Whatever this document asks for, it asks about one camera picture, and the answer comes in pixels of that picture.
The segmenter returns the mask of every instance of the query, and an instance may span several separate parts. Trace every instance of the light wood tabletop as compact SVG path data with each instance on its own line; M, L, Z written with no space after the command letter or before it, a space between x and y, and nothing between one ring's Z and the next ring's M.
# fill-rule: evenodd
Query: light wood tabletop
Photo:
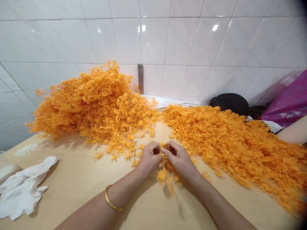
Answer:
M158 122L155 129L156 135L151 140L161 142L162 130L165 131L164 141L169 140L169 127ZM149 143L148 139L136 139L137 145ZM96 145L85 144L84 140L86 138L78 134L56 142L38 140L34 135L5 154L10 162L19 164L23 169L43 162L48 156L56 156L59 161L41 184L49 188L43 193L35 211L16 221L1 219L0 229L17 230L25 229L25 226L31 230L54 229L107 185L133 170L132 162L126 162L123 157L111 162L111 156L106 155L95 162L95 153L106 147L96 149ZM14 156L18 149L35 143L39 144L35 151L24 157ZM175 194L169 197L168 191L157 182L157 170L138 188L115 229L217 229L206 209L187 189L179 189L174 184ZM297 226L295 217L259 189L245 189L227 175L224 179L218 178L201 158L198 170L206 170L218 191L259 230L294 229Z

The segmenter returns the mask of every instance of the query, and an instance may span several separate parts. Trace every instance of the black bag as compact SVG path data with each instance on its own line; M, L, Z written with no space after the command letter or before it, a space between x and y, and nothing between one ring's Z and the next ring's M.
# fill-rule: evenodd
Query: black bag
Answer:
M248 102L239 94L221 94L211 99L210 106L221 107L221 111L230 109L234 113L241 115L248 115Z

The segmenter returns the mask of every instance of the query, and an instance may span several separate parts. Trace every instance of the metal bracket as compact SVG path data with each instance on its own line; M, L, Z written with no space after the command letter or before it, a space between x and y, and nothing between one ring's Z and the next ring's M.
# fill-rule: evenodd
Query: metal bracket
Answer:
M144 67L142 64L138 64L138 89L141 94L144 94Z

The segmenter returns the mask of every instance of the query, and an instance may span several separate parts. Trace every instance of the hand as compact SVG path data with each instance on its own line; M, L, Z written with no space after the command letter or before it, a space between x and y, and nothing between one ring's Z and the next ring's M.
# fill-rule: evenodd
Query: hand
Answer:
M142 150L140 162L136 169L139 169L146 176L149 176L151 171L161 162L162 155L160 153L160 145L158 142L150 142Z
M183 178L192 180L200 174L183 146L173 141L167 142L166 145L170 147L170 150L161 148L161 152L166 155Z

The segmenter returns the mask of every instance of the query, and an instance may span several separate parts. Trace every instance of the pink plastic bag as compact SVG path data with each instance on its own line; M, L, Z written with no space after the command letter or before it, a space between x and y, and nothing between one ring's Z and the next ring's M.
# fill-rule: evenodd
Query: pink plastic bag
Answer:
M307 70L270 104L262 120L288 127L307 114Z

